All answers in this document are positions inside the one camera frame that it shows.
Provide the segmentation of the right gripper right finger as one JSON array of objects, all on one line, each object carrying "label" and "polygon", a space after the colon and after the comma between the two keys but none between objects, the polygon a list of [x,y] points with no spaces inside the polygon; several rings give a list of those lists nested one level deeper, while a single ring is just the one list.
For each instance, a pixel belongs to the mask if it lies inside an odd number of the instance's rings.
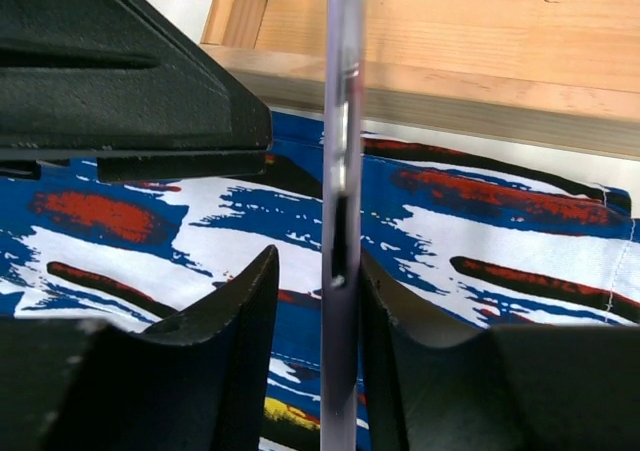
[{"label": "right gripper right finger", "polygon": [[361,347],[375,450],[635,450],[639,331],[480,329],[361,256]]}]

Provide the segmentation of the blue patterned trousers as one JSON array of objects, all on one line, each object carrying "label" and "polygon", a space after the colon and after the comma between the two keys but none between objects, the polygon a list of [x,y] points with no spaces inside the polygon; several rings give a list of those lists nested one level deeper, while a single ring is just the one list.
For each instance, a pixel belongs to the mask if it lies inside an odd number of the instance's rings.
[{"label": "blue patterned trousers", "polygon": [[[92,160],[1,182],[1,312],[140,331],[280,254],[264,450],[319,446],[321,122],[277,113],[265,172],[104,184]],[[639,201],[511,161],[364,136],[362,242],[453,316],[639,321]]]}]

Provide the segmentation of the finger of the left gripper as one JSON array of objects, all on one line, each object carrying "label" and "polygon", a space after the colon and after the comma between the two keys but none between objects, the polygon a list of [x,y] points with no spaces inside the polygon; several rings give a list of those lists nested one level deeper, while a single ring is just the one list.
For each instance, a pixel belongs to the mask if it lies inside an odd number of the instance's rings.
[{"label": "finger of the left gripper", "polygon": [[97,161],[97,175],[103,182],[156,181],[212,176],[242,176],[261,173],[266,164],[264,151],[187,152],[178,154],[114,152],[3,150],[1,171],[10,177],[29,179],[39,174],[43,162],[65,164],[73,159]]},{"label": "finger of the left gripper", "polygon": [[263,151],[268,107],[146,0],[1,0],[5,152]]}]

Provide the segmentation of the lilac clothes hanger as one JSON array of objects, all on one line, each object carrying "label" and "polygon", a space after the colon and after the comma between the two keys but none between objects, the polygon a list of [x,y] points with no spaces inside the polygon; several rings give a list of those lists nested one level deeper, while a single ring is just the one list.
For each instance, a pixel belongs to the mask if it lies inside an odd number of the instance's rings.
[{"label": "lilac clothes hanger", "polygon": [[356,447],[363,28],[363,0],[327,0],[321,247],[323,450]]}]

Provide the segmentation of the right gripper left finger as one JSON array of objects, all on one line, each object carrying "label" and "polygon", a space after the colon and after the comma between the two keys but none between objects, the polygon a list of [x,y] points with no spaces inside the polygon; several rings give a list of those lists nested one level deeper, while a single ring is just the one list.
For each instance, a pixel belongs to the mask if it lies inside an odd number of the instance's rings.
[{"label": "right gripper left finger", "polygon": [[1,321],[5,450],[254,450],[279,288],[265,248],[141,333],[96,319]]}]

